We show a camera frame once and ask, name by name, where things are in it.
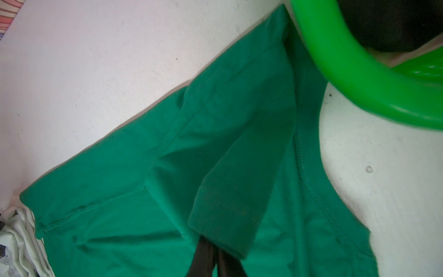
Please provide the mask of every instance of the green plastic handle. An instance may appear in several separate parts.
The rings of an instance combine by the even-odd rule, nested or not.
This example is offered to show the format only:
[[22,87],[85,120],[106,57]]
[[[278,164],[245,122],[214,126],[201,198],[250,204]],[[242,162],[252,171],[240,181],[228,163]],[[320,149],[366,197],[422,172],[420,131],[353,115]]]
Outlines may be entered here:
[[[351,35],[336,0],[291,2],[313,60],[348,99],[397,122],[443,130],[443,48],[390,69]],[[422,74],[425,68],[435,74]]]

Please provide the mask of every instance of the white garment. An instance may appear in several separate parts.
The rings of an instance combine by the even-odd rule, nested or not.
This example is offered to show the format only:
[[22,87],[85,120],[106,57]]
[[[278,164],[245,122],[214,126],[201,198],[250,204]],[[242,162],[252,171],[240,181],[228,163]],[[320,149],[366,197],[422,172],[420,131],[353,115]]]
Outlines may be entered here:
[[35,237],[34,215],[19,197],[11,199],[0,220],[6,225],[0,230],[0,244],[10,249],[20,277],[55,277],[45,251],[43,240]]

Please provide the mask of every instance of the patterned fabric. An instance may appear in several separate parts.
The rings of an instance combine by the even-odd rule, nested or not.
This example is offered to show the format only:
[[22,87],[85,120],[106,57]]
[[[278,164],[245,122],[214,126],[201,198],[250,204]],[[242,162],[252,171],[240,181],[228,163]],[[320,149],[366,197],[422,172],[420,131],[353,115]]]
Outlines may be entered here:
[[0,0],[0,39],[11,25],[25,0]]

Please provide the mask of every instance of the white table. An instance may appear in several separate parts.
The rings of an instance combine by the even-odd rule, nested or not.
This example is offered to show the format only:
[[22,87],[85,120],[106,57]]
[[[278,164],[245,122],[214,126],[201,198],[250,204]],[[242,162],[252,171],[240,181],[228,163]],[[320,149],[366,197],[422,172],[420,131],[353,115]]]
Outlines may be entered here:
[[[0,208],[193,78],[278,3],[28,0],[0,42]],[[331,182],[372,231],[380,275],[442,276],[443,132],[368,114],[328,85],[320,142]]]

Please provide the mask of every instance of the green fabric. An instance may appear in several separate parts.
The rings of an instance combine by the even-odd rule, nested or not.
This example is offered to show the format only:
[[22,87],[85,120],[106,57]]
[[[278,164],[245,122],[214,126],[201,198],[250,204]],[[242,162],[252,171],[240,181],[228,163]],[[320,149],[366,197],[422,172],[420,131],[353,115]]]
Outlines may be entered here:
[[319,150],[326,80],[285,7],[24,191],[55,275],[184,276],[202,234],[249,276],[377,276]]

